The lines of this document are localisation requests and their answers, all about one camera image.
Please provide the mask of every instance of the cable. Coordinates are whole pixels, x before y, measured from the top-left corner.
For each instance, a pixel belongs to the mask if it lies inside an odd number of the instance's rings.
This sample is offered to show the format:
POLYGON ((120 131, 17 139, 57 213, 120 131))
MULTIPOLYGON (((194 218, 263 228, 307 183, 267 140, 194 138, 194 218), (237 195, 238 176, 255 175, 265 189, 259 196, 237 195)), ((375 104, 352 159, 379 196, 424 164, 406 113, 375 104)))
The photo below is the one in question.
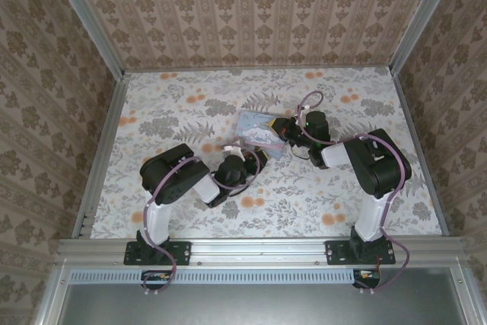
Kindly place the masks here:
POLYGON ((308 156, 307 158, 303 158, 302 156, 296 155, 296 154, 294 153, 293 146, 291 146, 291 152, 292 152, 292 154, 293 154, 293 155, 294 155, 296 158, 298 158, 298 159, 301 159, 301 160, 310 160, 310 157, 309 157, 309 156, 308 156))
POLYGON ((238 196, 238 195, 239 195, 239 194, 241 194, 242 192, 246 191, 248 187, 249 187, 249 186, 246 186, 246 187, 245 187, 245 188, 243 188, 243 189, 242 189, 240 192, 236 192, 236 193, 234 193, 234 194, 229 194, 229 195, 228 195, 228 197, 235 197, 235 196, 238 196))
POLYGON ((251 180, 249 180, 248 182, 246 182, 245 184, 241 184, 239 186, 225 186, 223 183, 220 183, 218 182, 215 177, 212 177, 213 181, 216 183, 217 186, 220 186, 221 188, 225 188, 226 190, 242 190, 243 188, 246 188, 248 187, 256 178, 257 178, 257 175, 259 175, 260 173, 260 160, 259 160, 259 157, 257 156, 257 154, 249 149, 249 148, 245 148, 243 147, 242 145, 237 145, 237 144, 226 144, 226 145, 222 145, 222 148, 226 147, 226 146, 231 146, 231 147, 234 147, 234 148, 240 148, 242 150, 246 150, 250 153, 252 153, 252 155, 254 156, 254 158, 256 159, 256 162, 257 162, 257 170, 256 170, 256 174, 252 177, 251 180))
POLYGON ((145 205, 144 207, 144 212, 143 212, 143 222, 144 222, 144 232, 145 232, 145 238, 147 239, 147 242, 156 250, 159 250, 162 254, 164 254, 165 256, 167 256, 171 262, 171 265, 172 265, 172 269, 171 269, 171 274, 170 274, 170 277, 169 279, 167 280, 167 282, 165 284, 162 285, 162 287, 160 287, 158 290, 151 290, 149 288, 147 288, 147 278, 150 277, 151 275, 154 275, 156 274, 157 272, 153 272, 153 273, 147 273, 147 275, 144 277, 144 282, 142 283, 142 287, 144 288, 145 290, 145 293, 148 294, 149 291, 153 291, 154 293, 158 293, 159 291, 164 291, 168 285, 173 281, 174 279, 174 276, 176 275, 176 260, 174 260, 173 256, 170 255, 170 253, 165 250, 164 248, 158 246, 151 238, 151 235, 149 234, 149 231, 148 231, 148 226, 147 226, 147 212, 149 210, 149 208, 151 207, 151 204, 154 203, 156 197, 158 196, 159 192, 161 191, 163 185, 169 180, 169 178, 171 178, 181 167, 183 167, 184 165, 192 162, 192 161, 201 161, 201 158, 197 157, 197 156, 192 156, 191 158, 187 158, 183 161, 181 161, 178 165, 176 165, 175 167, 173 167, 169 173, 167 173, 167 175, 161 180, 161 182, 159 182, 157 188, 155 189, 154 191, 154 194, 152 194, 152 197, 148 200, 147 204, 145 205))
MULTIPOLYGON (((253 176, 253 178, 251 180, 249 180, 248 182, 246 182, 245 184, 241 184, 239 186, 225 186, 224 184, 221 184, 220 182, 218 182, 214 177, 212 177, 213 181, 221 186, 222 188, 225 188, 227 190, 241 190, 239 193, 242 193, 256 178, 257 178, 257 175, 259 174, 260 172, 260 161, 259 161, 259 157, 257 156, 257 154, 248 149, 248 148, 245 148, 243 146, 240 146, 240 145, 235 145, 235 144, 229 144, 229 145, 224 145, 223 147, 225 146, 233 146, 233 147, 236 147, 236 148, 241 148, 243 150, 247 150, 249 151, 253 156, 254 158, 256 159, 256 162, 257 162, 257 170, 256 170, 256 174, 253 176)), ((149 234, 148 232, 148 225, 147 225, 147 214, 148 214, 148 210, 149 208, 151 207, 151 204, 154 203, 156 197, 158 196, 159 192, 161 191, 162 187, 164 186, 164 184, 169 180, 169 178, 171 178, 181 167, 183 167, 184 165, 192 162, 192 161, 201 161, 201 158, 197 157, 197 156, 192 156, 191 158, 187 158, 183 161, 181 161, 178 165, 176 165, 175 167, 173 167, 169 173, 166 174, 166 176, 161 180, 161 182, 159 182, 157 188, 155 189, 154 193, 152 194, 152 197, 148 200, 147 204, 145 205, 144 207, 144 212, 143 212, 143 222, 144 222, 144 232, 145 232, 145 238, 147 239, 147 242, 156 250, 160 251, 162 254, 164 254, 165 256, 167 256, 169 258, 169 260, 171 261, 171 264, 172 264, 172 269, 171 269, 171 274, 170 274, 170 277, 169 279, 167 280, 167 282, 165 284, 162 285, 162 287, 160 287, 158 290, 151 290, 147 287, 147 278, 154 275, 154 274, 157 274, 158 272, 150 272, 150 273, 147 273, 146 276, 144 277, 144 281, 142 283, 142 287, 144 288, 145 290, 145 293, 149 293, 149 291, 153 291, 154 293, 158 293, 159 291, 164 291, 168 285, 173 281, 174 279, 174 276, 176 275, 176 271, 177 271, 177 266, 176 266, 176 260, 174 260, 173 256, 170 255, 170 253, 165 250, 164 248, 162 247, 159 247, 151 238, 151 235, 149 234)))
POLYGON ((310 106, 310 110, 312 110, 313 108, 318 107, 321 104, 321 102, 323 102, 323 99, 324 99, 325 96, 324 96, 324 94, 321 91, 312 91, 312 92, 308 93, 306 95, 306 97, 303 98, 303 100, 301 101, 301 103, 298 106, 298 125, 301 127, 301 131, 311 141, 315 141, 315 142, 317 142, 319 144, 323 144, 323 145, 335 145, 336 142, 334 142, 334 141, 321 141, 321 140, 315 139, 312 135, 310 135, 309 133, 307 133, 306 129, 304 129, 303 121, 301 120, 301 111, 303 109, 304 102, 306 102, 306 100, 309 97, 311 97, 313 94, 319 94, 320 95, 320 100, 318 101, 318 103, 314 104, 313 106, 310 106))
POLYGON ((359 285, 363 286, 364 288, 370 289, 371 293, 374 293, 374 291, 384 289, 387 286, 389 286, 391 283, 393 283, 397 279, 397 277, 399 277, 404 272, 407 265, 409 264, 409 258, 410 258, 409 250, 403 244, 401 244, 399 241, 392 239, 392 237, 384 229, 384 223, 386 222, 386 217, 387 217, 387 213, 389 212, 390 203, 392 202, 394 197, 396 197, 397 193, 399 193, 399 191, 403 188, 403 185, 406 182, 406 169, 404 168, 404 164, 403 164, 403 161, 401 160, 401 157, 399 156, 397 151, 388 142, 385 142, 383 139, 380 139, 374 135, 369 135, 367 133, 361 133, 359 135, 356 135, 356 138, 361 138, 361 137, 365 137, 367 139, 372 139, 376 142, 379 142, 380 144, 382 144, 383 147, 385 147, 387 150, 389 150, 393 154, 393 156, 396 158, 397 164, 399 165, 399 170, 401 172, 401 179, 399 180, 399 184, 397 185, 396 189, 387 197, 386 206, 384 207, 384 212, 382 213, 382 217, 380 218, 379 229, 380 229, 380 232, 382 233, 382 235, 387 240, 389 240, 390 242, 392 242, 393 244, 397 245, 398 247, 400 247, 401 249, 404 250, 404 252, 406 253, 406 260, 404 260, 403 266, 401 266, 401 269, 399 270, 399 272, 389 282, 384 283, 383 285, 379 285, 376 288, 370 288, 368 285, 366 285, 362 282, 355 281, 359 285))

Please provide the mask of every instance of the floral tablecloth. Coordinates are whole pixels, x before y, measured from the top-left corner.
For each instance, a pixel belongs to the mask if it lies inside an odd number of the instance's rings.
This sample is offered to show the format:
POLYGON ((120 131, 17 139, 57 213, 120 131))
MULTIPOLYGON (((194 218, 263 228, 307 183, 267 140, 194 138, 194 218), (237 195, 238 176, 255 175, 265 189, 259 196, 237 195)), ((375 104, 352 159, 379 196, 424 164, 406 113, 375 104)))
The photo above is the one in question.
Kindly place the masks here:
MULTIPOLYGON (((387 68, 139 73, 129 88, 92 238, 134 237, 145 204, 143 162, 185 142, 214 170, 242 110, 291 115, 312 90, 325 94, 332 139, 384 128, 412 165, 386 222, 391 234, 441 234, 387 68)), ((171 237, 348 235, 364 193, 351 168, 319 170, 291 154, 271 159, 241 195, 208 209, 195 193, 173 204, 171 237)), ((305 151, 295 148, 296 154, 305 151)))

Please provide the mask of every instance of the gray leaf pattern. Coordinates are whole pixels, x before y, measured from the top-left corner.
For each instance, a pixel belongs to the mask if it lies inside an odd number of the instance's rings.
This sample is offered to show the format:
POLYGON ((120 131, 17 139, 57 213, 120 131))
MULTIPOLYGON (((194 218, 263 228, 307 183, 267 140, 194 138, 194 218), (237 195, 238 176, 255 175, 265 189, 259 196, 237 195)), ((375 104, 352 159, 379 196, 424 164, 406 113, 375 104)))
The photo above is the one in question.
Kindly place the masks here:
MULTIPOLYGON (((236 141, 242 110, 290 116, 314 89, 325 94, 320 109, 334 139, 384 128, 411 162, 412 178, 390 208, 391 234, 440 234, 387 68, 334 68, 131 74, 91 236, 135 236, 145 203, 138 171, 146 159, 184 142, 215 170, 223 160, 220 146, 236 141)), ((319 170, 286 147, 245 193, 215 209, 189 191, 173 204, 170 235, 347 235, 363 198, 350 167, 319 170)))

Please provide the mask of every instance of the patterned wallpaper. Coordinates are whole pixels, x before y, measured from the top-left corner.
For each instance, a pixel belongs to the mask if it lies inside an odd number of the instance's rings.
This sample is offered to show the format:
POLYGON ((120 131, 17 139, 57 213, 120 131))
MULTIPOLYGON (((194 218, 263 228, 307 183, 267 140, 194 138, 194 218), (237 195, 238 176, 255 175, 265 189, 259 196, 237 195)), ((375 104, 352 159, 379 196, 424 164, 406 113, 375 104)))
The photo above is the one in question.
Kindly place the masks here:
POLYGON ((113 87, 68 0, 0 0, 0 323, 35 316, 113 87))
POLYGON ((487 303, 487 0, 441 0, 400 73, 453 235, 487 303))
POLYGON ((387 64, 420 0, 88 0, 127 69, 387 64))

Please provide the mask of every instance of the purple cable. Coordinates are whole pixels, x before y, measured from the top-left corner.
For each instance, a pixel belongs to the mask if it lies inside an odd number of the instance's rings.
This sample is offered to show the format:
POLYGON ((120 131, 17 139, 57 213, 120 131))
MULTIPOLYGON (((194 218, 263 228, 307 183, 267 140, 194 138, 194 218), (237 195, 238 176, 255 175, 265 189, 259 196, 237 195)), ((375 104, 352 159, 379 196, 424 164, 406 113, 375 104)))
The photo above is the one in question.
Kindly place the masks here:
POLYGON ((246 186, 249 186, 257 178, 257 175, 260 173, 260 161, 259 161, 259 157, 257 156, 257 154, 252 149, 245 148, 242 145, 226 144, 226 145, 223 145, 222 147, 224 148, 225 146, 232 146, 234 148, 241 148, 242 150, 247 150, 248 152, 252 153, 252 155, 256 159, 256 162, 257 162, 257 172, 256 172, 256 175, 254 175, 252 177, 252 179, 249 180, 248 182, 246 182, 245 184, 241 184, 239 186, 225 186, 224 184, 218 182, 214 177, 212 177, 212 179, 216 183, 216 185, 217 186, 220 186, 221 188, 225 188, 226 190, 241 190, 241 189, 245 188, 246 186))
POLYGON ((312 92, 308 93, 306 95, 306 97, 303 98, 303 100, 301 101, 301 103, 298 106, 298 125, 301 127, 301 131, 311 141, 315 141, 315 142, 318 142, 319 144, 323 144, 323 145, 335 145, 336 142, 334 142, 334 141, 321 141, 321 140, 315 139, 312 135, 310 135, 309 133, 307 133, 306 129, 304 129, 303 122, 301 120, 301 110, 303 108, 304 102, 306 102, 306 100, 309 97, 311 97, 313 94, 319 94, 320 95, 320 100, 318 101, 318 103, 314 104, 313 106, 310 106, 310 110, 312 110, 313 108, 318 107, 321 104, 321 102, 323 102, 323 99, 324 99, 325 96, 323 95, 323 93, 321 91, 312 91, 312 92))
POLYGON ((380 232, 386 239, 388 239, 389 241, 391 241, 392 243, 394 243, 395 245, 397 245, 398 247, 400 247, 405 251, 406 260, 404 260, 403 266, 401 266, 399 272, 389 282, 384 283, 383 285, 380 285, 376 288, 370 288, 368 285, 356 281, 359 285, 362 285, 364 288, 370 289, 371 291, 373 290, 378 291, 379 289, 386 288, 388 285, 394 282, 397 279, 397 277, 399 277, 404 272, 404 270, 406 269, 409 263, 409 257, 410 257, 409 250, 404 245, 402 245, 399 241, 392 239, 392 237, 384 230, 384 223, 386 222, 386 217, 387 217, 387 213, 389 212, 390 203, 392 202, 394 197, 396 197, 397 193, 399 193, 399 191, 403 188, 403 185, 406 182, 406 169, 404 168, 404 164, 403 161, 401 160, 401 157, 388 142, 385 142, 383 139, 379 139, 378 137, 369 135, 367 133, 361 133, 359 135, 356 135, 356 138, 361 138, 361 137, 365 137, 367 139, 371 139, 376 142, 379 142, 380 144, 382 144, 383 147, 387 148, 387 150, 389 150, 396 158, 397 164, 399 165, 399 170, 401 171, 401 179, 399 180, 399 184, 397 185, 396 189, 389 195, 389 197, 387 197, 386 206, 384 207, 384 212, 382 214, 382 218, 380 219, 380 232))
MULTIPOLYGON (((158 184, 158 187, 155 189, 154 191, 154 194, 152 195, 152 197, 148 200, 147 204, 145 205, 144 207, 144 213, 143 213, 143 222, 144 222, 144 232, 145 232, 145 238, 147 239, 147 241, 149 242, 149 244, 156 250, 159 250, 162 254, 164 254, 165 256, 167 256, 172 264, 172 269, 171 269, 171 274, 170 274, 170 277, 169 279, 167 280, 167 282, 161 287, 159 288, 157 291, 164 291, 168 285, 173 281, 174 279, 174 276, 176 275, 176 260, 174 260, 173 256, 170 255, 170 253, 163 249, 162 247, 159 247, 151 238, 151 236, 149 235, 149 231, 148 231, 148 228, 147 228, 147 212, 149 210, 149 207, 151 206, 152 203, 154 203, 156 197, 158 196, 159 192, 161 191, 163 185, 169 180, 169 178, 171 178, 182 166, 192 162, 192 161, 201 161, 201 159, 197 156, 192 156, 191 158, 187 158, 183 161, 181 161, 178 165, 176 165, 175 167, 173 167, 169 173, 161 180, 161 182, 158 184)), ((146 276, 144 277, 144 282, 142 283, 142 287, 144 288, 144 290, 146 291, 152 291, 152 290, 149 290, 149 288, 147 288, 147 278, 154 275, 154 274, 157 274, 158 272, 151 272, 151 273, 147 273, 146 276)))

